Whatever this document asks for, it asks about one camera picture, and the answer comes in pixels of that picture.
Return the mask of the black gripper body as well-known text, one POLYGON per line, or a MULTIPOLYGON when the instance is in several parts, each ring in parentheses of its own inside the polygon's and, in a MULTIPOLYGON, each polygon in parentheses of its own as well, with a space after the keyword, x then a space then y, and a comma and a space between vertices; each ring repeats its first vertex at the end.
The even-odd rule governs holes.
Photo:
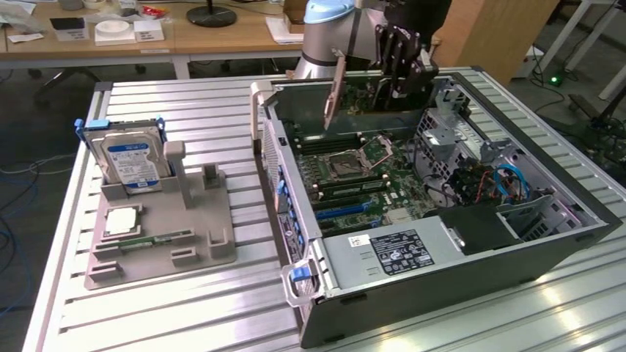
POLYGON ((384 17, 392 26, 420 35, 434 35, 444 24, 451 3, 451 0, 388 1, 384 17))

